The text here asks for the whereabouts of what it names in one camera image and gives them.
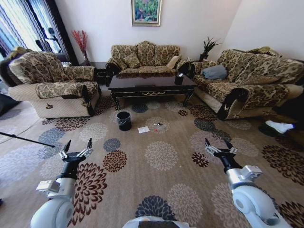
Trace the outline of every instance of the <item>blue pillow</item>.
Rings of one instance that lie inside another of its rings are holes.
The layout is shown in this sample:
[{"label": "blue pillow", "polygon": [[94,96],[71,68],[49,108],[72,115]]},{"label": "blue pillow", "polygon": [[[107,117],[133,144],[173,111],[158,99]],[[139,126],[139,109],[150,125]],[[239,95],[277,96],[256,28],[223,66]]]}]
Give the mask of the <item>blue pillow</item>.
[{"label": "blue pillow", "polygon": [[201,74],[207,79],[224,79],[227,77],[227,71],[223,65],[216,65],[213,67],[205,68],[201,71]]}]

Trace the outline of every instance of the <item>window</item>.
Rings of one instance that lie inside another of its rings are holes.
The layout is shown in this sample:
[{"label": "window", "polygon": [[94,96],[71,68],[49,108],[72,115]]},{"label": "window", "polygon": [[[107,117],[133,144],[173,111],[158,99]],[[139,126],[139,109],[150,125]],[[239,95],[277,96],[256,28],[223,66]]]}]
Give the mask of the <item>window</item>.
[{"label": "window", "polygon": [[0,53],[16,46],[68,56],[44,0],[1,0]]}]

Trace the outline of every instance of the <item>small bucket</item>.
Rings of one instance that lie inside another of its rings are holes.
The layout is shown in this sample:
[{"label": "small bucket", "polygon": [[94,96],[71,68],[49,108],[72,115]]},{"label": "small bucket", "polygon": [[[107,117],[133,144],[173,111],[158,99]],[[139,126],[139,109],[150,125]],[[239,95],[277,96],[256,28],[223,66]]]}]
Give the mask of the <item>small bucket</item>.
[{"label": "small bucket", "polygon": [[131,129],[130,113],[120,112],[117,114],[118,127],[122,131],[128,131]]}]

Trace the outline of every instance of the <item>sofa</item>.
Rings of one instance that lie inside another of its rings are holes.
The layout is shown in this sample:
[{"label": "sofa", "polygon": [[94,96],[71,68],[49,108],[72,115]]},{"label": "sofa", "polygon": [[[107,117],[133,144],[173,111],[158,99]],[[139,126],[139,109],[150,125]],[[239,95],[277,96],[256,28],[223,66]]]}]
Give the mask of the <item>sofa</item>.
[{"label": "sofa", "polygon": [[17,101],[30,101],[40,118],[92,116],[101,95],[92,66],[63,67],[50,52],[30,51],[0,63]]},{"label": "sofa", "polygon": [[[124,58],[129,55],[136,55],[140,67],[130,68]],[[111,47],[112,57],[106,64],[107,75],[112,78],[117,74],[138,74],[138,73],[170,73],[181,72],[186,74],[189,69],[189,62],[180,59],[174,69],[166,67],[173,56],[180,56],[180,47],[177,45],[155,45],[149,41],[137,45],[113,45]]]},{"label": "sofa", "polygon": [[[227,77],[206,79],[202,69],[223,65]],[[266,54],[225,50],[217,61],[190,64],[189,77],[197,83],[195,94],[221,120],[269,115],[274,106],[303,92],[296,83],[304,76],[304,63]]]}]

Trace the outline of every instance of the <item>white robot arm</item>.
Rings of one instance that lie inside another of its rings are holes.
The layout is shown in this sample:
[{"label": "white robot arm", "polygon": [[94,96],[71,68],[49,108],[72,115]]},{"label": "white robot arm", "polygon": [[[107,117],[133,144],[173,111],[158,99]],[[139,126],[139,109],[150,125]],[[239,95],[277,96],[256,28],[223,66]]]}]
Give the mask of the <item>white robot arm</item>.
[{"label": "white robot arm", "polygon": [[71,141],[59,152],[65,162],[63,172],[56,180],[41,181],[36,190],[47,192],[50,199],[42,205],[34,214],[31,228],[66,228],[73,215],[73,198],[75,194],[75,182],[77,180],[77,168],[93,152],[92,139],[81,152],[68,153]]},{"label": "white robot arm", "polygon": [[206,139],[206,151],[221,159],[230,183],[235,207],[252,228],[291,228],[275,209],[271,198],[256,187],[254,180],[263,172],[257,166],[241,167],[235,160],[237,149],[226,142],[228,149],[211,146]]}]

